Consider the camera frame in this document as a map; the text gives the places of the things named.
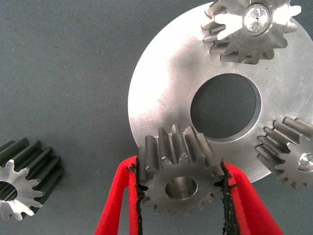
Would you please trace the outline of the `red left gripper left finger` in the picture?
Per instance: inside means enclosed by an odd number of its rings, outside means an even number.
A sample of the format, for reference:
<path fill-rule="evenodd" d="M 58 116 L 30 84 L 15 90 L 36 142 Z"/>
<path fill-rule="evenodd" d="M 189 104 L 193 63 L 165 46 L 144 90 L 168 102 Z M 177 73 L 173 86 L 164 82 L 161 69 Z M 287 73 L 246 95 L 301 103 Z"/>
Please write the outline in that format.
<path fill-rule="evenodd" d="M 128 188 L 129 191 L 130 234 L 143 234 L 140 207 L 143 193 L 138 185 L 137 170 L 136 155 L 125 159 L 117 168 L 106 205 L 95 230 L 96 235 L 118 234 L 124 188 Z"/>

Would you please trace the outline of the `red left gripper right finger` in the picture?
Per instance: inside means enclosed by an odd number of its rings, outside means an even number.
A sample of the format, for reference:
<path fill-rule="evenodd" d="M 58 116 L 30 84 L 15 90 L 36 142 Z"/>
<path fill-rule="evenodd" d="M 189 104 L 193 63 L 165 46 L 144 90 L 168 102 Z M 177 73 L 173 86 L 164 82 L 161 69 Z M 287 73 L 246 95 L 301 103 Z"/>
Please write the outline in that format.
<path fill-rule="evenodd" d="M 224 235 L 282 235 L 248 177 L 221 160 L 224 206 Z"/>

